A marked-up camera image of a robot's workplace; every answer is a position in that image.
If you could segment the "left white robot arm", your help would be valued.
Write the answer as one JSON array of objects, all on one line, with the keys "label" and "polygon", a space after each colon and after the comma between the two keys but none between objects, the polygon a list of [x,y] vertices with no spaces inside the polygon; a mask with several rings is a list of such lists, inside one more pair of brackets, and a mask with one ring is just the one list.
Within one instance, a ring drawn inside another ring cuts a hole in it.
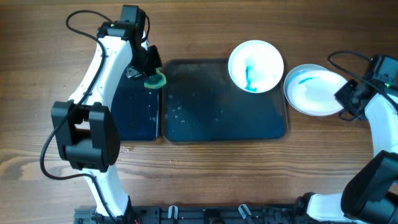
[{"label": "left white robot arm", "polygon": [[105,22],[95,35],[95,56],[83,81],[51,117],[60,158],[86,179],[96,206],[75,221],[137,223],[116,162],[122,141],[151,141],[159,132],[159,88],[165,82],[144,22]]}]

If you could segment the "green yellow sponge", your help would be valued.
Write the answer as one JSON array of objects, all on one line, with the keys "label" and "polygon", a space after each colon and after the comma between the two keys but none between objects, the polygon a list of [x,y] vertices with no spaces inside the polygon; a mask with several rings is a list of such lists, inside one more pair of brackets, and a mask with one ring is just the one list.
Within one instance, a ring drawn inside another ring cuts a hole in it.
[{"label": "green yellow sponge", "polygon": [[160,89],[167,84],[165,75],[160,71],[160,68],[156,69],[156,74],[149,77],[144,82],[144,87],[147,89]]}]

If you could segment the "white plate stained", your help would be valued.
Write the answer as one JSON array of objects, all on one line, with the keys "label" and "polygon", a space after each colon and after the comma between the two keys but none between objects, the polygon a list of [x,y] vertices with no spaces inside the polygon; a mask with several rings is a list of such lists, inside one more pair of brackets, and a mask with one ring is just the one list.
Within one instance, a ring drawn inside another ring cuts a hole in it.
[{"label": "white plate stained", "polygon": [[292,81],[297,75],[300,75],[301,73],[313,71],[313,70],[324,70],[328,71],[327,68],[322,67],[321,65],[313,64],[313,63],[306,63],[302,65],[298,65],[295,68],[293,68],[286,76],[284,79],[284,84],[283,84],[283,89],[284,89],[284,95],[286,100],[289,102],[289,104],[292,106],[292,103],[289,100],[287,89],[290,81]]},{"label": "white plate stained", "polygon": [[343,109],[335,93],[347,82],[337,73],[313,70],[290,81],[287,93],[297,111],[310,116],[329,116]]},{"label": "white plate stained", "polygon": [[281,81],[284,61],[270,43],[249,40],[232,51],[228,59],[228,73],[240,89],[249,93],[265,93]]}]

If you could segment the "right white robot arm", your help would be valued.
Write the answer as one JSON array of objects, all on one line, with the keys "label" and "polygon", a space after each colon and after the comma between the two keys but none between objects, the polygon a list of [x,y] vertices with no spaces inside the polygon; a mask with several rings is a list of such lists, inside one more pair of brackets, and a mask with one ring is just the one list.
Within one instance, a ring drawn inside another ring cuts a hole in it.
[{"label": "right white robot arm", "polygon": [[339,194],[309,192],[290,213],[292,223],[397,223],[397,88],[373,82],[364,99],[373,158]]}]

